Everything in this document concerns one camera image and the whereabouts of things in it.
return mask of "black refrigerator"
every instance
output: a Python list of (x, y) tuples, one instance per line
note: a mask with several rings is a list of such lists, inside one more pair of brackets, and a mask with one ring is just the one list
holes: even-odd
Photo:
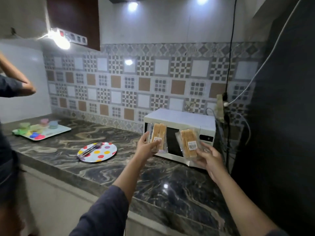
[[(273, 22), (266, 57), (297, 1)], [(315, 0), (301, 0), (255, 80), (252, 137), (231, 175), (290, 235), (315, 235)]]

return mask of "polka dot plate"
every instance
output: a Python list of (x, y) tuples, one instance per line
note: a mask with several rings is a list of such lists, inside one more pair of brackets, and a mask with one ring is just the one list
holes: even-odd
[[(78, 151), (78, 155), (86, 151), (88, 148), (92, 147), (96, 143), (89, 144)], [(103, 143), (101, 147), (96, 148), (94, 151), (87, 154), (85, 157), (81, 158), (84, 162), (100, 162), (111, 158), (117, 152), (117, 147), (112, 143)]]

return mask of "packaged sandwich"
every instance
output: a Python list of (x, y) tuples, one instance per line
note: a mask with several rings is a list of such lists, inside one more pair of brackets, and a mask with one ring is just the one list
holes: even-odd
[(166, 125), (163, 123), (149, 123), (147, 130), (150, 132), (147, 141), (155, 142), (160, 139), (161, 144), (153, 149), (155, 152), (167, 153), (167, 142), (166, 142)]
[(196, 158), (198, 156), (196, 151), (197, 148), (200, 150), (204, 149), (200, 144), (198, 134), (191, 128), (180, 130), (175, 133), (175, 136), (184, 158)]

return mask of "microwave oven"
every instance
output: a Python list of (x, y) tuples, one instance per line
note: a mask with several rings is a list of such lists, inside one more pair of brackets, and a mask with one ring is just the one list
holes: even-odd
[(199, 135), (201, 141), (213, 145), (215, 139), (215, 118), (214, 116), (180, 112), (160, 108), (144, 116), (144, 132), (147, 131), (148, 123), (164, 123), (167, 126), (166, 140), (168, 153), (156, 153), (155, 155), (184, 163), (189, 167), (198, 167), (192, 160), (183, 157), (175, 133), (179, 130), (192, 128)]

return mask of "hand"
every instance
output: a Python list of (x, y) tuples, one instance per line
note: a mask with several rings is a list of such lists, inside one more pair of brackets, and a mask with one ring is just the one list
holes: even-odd
[(147, 131), (145, 134), (143, 134), (138, 142), (137, 150), (135, 153), (135, 158), (141, 159), (144, 163), (156, 152), (153, 152), (152, 149), (154, 149), (156, 146), (158, 146), (161, 143), (161, 140), (157, 140), (152, 143), (147, 143), (147, 137), (150, 133)]
[(201, 142), (201, 145), (207, 148), (210, 153), (197, 149), (197, 153), (200, 157), (197, 158), (195, 162), (206, 168), (211, 179), (218, 184), (219, 174), (222, 172), (227, 173), (221, 154), (211, 145), (203, 142)]

